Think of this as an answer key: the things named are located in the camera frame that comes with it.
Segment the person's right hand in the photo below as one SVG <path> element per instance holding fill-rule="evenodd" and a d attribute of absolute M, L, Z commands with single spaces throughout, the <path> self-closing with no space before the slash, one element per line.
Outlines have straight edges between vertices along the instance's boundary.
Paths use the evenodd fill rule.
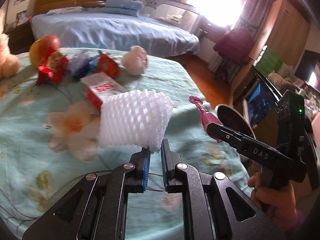
<path fill-rule="evenodd" d="M 260 208 L 262 204 L 274 207 L 268 214 L 284 232 L 294 231 L 301 226 L 303 218 L 301 212 L 296 210 L 296 198 L 292 183 L 287 187 L 275 190 L 262 185 L 261 174 L 256 173 L 247 182 L 248 187 L 253 188 L 251 200 Z"/>

